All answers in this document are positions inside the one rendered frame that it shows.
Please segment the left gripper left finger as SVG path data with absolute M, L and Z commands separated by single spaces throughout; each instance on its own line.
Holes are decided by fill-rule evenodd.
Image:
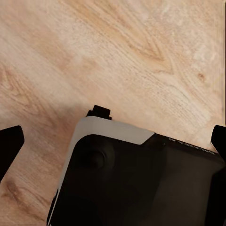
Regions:
M 20 125 L 0 130 L 0 182 L 24 144 Z

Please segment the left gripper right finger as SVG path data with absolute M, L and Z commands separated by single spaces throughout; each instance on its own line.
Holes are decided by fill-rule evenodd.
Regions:
M 226 163 L 226 127 L 216 125 L 212 132 L 211 142 Z

